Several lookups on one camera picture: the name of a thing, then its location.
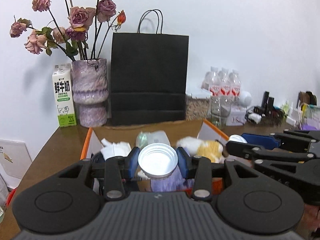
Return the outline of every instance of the flower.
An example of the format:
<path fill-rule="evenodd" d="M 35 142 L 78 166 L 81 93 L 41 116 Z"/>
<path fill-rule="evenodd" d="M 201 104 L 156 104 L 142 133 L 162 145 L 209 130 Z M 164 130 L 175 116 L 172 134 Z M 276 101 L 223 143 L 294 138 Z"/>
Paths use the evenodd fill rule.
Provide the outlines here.
<path fill-rule="evenodd" d="M 112 16 L 116 15 L 116 5 L 112 0 L 101 0 L 98 3 L 98 21 L 110 21 Z"/>
<path fill-rule="evenodd" d="M 14 22 L 11 25 L 10 36 L 12 38 L 17 38 L 23 31 L 27 31 L 27 25 L 25 23 Z"/>
<path fill-rule="evenodd" d="M 124 23 L 125 20 L 126 20 L 126 16 L 125 16 L 124 11 L 122 10 L 121 13 L 117 17 L 118 25 L 121 25 L 122 23 Z"/>
<path fill-rule="evenodd" d="M 66 29 L 64 27 L 59 27 L 62 34 L 65 36 Z M 53 29 L 53 38 L 58 44 L 65 43 L 63 37 L 61 36 L 61 33 L 59 32 L 58 28 Z"/>
<path fill-rule="evenodd" d="M 50 7 L 50 0 L 33 0 L 32 8 L 34 11 L 47 11 Z"/>
<path fill-rule="evenodd" d="M 40 54 L 43 51 L 41 48 L 46 49 L 44 45 L 47 41 L 45 35 L 36 35 L 36 30 L 33 29 L 31 35 L 28 37 L 27 43 L 25 43 L 26 49 L 33 54 Z"/>
<path fill-rule="evenodd" d="M 75 6 L 71 7 L 68 19 L 74 30 L 83 32 L 89 30 L 89 27 L 93 23 L 94 14 L 94 8 L 87 7 L 84 9 L 83 7 L 79 8 L 78 6 Z"/>
<path fill-rule="evenodd" d="M 72 41 L 85 41 L 86 40 L 86 30 L 82 32 L 75 31 L 72 26 L 66 29 L 66 36 L 67 38 L 71 39 Z"/>

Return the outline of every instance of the green label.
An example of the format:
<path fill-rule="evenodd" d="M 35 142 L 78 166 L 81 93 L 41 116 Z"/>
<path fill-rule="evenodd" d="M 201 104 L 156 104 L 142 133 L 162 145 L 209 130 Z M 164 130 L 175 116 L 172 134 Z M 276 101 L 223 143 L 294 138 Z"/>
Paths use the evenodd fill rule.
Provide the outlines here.
<path fill-rule="evenodd" d="M 60 127 L 77 125 L 75 114 L 58 115 Z"/>
<path fill-rule="evenodd" d="M 61 101 L 69 101 L 69 100 L 70 100 L 70 98 L 59 98 L 57 101 L 61 102 Z"/>

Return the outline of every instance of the black cord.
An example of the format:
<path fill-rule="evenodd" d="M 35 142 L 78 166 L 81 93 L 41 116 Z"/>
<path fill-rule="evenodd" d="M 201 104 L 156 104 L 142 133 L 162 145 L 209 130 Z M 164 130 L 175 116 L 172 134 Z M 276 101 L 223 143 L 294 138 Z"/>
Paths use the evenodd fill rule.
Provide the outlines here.
<path fill-rule="evenodd" d="M 138 33 L 140 33 L 140 27 L 141 27 L 141 23 L 142 21 L 145 19 L 145 17 L 150 13 L 150 12 L 155 12 L 158 16 L 158 26 L 157 26 L 157 30 L 156 30 L 156 33 L 158 33 L 158 29 L 159 29 L 159 24 L 160 24 L 160 19 L 159 19 L 159 15 L 156 11 L 159 11 L 160 14 L 161 14 L 161 29 L 160 29 L 160 34 L 162 34 L 162 28 L 163 28 L 163 14 L 162 14 L 162 11 L 160 11 L 159 9 L 153 9 L 153 10 L 148 10 L 148 11 L 145 11 L 141 18 L 140 18 L 140 22 L 139 22 L 139 26 L 138 26 Z"/>

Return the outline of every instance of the vase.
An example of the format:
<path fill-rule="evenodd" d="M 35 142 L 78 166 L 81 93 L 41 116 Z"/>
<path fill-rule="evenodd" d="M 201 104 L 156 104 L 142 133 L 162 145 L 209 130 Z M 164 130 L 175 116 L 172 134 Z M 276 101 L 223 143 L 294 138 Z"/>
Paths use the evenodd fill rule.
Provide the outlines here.
<path fill-rule="evenodd" d="M 105 101 L 108 99 L 107 60 L 72 62 L 73 100 L 78 104 L 80 124 L 102 126 L 107 122 Z"/>

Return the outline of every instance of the blue gripper pad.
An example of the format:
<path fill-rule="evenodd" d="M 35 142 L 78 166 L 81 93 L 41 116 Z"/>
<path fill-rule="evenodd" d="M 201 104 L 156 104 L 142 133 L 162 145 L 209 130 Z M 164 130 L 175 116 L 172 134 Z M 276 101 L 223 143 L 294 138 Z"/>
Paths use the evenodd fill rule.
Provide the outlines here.
<path fill-rule="evenodd" d="M 126 159 L 129 160 L 128 163 L 128 170 L 129 170 L 129 176 L 130 179 L 134 178 L 134 175 L 136 173 L 136 170 L 138 168 L 138 156 L 140 153 L 140 149 L 138 147 L 134 147 L 131 152 L 129 153 L 128 157 Z"/>
<path fill-rule="evenodd" d="M 181 175 L 184 179 L 186 179 L 188 178 L 188 168 L 187 168 L 186 159 L 179 148 L 176 149 L 176 152 L 178 155 L 178 166 L 179 166 Z"/>
<path fill-rule="evenodd" d="M 257 144 L 265 147 L 267 150 L 273 150 L 280 146 L 280 142 L 272 136 L 257 135 L 251 133 L 243 133 L 241 135 L 250 144 Z"/>

